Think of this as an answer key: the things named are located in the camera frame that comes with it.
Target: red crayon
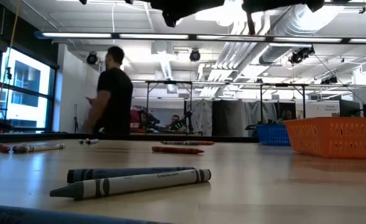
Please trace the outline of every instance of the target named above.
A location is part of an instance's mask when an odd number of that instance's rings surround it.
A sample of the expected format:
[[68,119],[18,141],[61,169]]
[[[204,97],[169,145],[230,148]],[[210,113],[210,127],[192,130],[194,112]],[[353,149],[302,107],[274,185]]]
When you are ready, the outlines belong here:
[[199,149],[189,149],[189,148],[180,148],[180,147],[160,147],[153,146],[153,152],[170,152],[170,153],[180,153],[180,154],[198,154],[203,153],[203,150]]
[[9,153],[9,151],[10,151],[10,146],[0,143],[0,152]]

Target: wooden tabletop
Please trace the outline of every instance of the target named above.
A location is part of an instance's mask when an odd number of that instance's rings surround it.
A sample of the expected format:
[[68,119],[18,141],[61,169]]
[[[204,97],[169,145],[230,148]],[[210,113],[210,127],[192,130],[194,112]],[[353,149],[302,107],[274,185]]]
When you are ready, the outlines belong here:
[[[153,153],[157,142],[52,141],[65,149],[0,153],[0,205],[171,223],[366,223],[366,160],[293,154],[253,143],[201,146],[202,155]],[[69,169],[194,166],[209,183],[74,201],[50,198]]]

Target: blue basket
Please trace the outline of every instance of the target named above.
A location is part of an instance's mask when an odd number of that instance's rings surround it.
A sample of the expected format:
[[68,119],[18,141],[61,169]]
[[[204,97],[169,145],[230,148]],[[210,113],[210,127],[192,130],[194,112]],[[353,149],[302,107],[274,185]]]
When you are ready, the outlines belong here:
[[259,125],[256,127],[259,142],[268,146],[290,146],[285,125]]

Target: black t-shirt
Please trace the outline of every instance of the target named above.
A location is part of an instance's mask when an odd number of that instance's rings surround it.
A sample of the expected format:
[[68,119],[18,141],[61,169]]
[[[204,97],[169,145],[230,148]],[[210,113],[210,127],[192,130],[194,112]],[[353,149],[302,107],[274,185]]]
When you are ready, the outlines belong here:
[[118,68],[101,73],[98,79],[97,92],[106,90],[111,98],[103,116],[97,121],[95,132],[104,128],[107,134],[128,135],[131,121],[131,102],[133,85],[124,71]]

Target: crayon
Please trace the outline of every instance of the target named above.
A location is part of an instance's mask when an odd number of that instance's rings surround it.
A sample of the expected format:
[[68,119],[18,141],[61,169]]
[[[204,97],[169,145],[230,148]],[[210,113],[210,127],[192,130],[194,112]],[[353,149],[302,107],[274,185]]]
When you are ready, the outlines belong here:
[[9,153],[10,146],[0,143],[0,152]]
[[184,145],[184,146],[198,146],[197,142],[191,141],[162,141],[163,144],[174,144],[174,145]]
[[125,218],[0,206],[0,224],[166,224]]
[[18,144],[18,145],[16,145],[16,146],[13,146],[13,149],[16,149],[16,148],[18,148],[18,147],[22,147],[22,146],[26,146],[26,145],[28,145],[27,143],[25,143],[25,142],[23,142],[23,143],[20,143],[20,144]]
[[215,144],[214,142],[210,141],[196,141],[196,143],[198,143],[199,146],[212,146]]
[[180,154],[203,153],[203,150],[199,150],[199,149],[189,149],[189,148],[179,148],[179,147],[159,147],[159,146],[153,146],[152,151],[153,152],[180,153]]
[[34,152],[34,151],[45,151],[45,150],[54,150],[54,149],[63,149],[65,148],[65,144],[47,144],[40,146],[22,146],[13,149],[14,153],[26,153],[26,152]]
[[196,184],[210,180],[208,169],[193,169],[160,174],[143,174],[84,180],[50,191],[51,197],[69,197],[75,200],[107,197],[114,194],[159,189],[183,184]]
[[86,141],[87,144],[97,144],[98,143],[98,139],[89,139]]
[[194,167],[150,167],[126,169],[75,169],[69,170],[67,183],[72,184],[83,180],[104,179],[110,177],[124,177],[130,175],[157,174],[180,170],[191,170]]

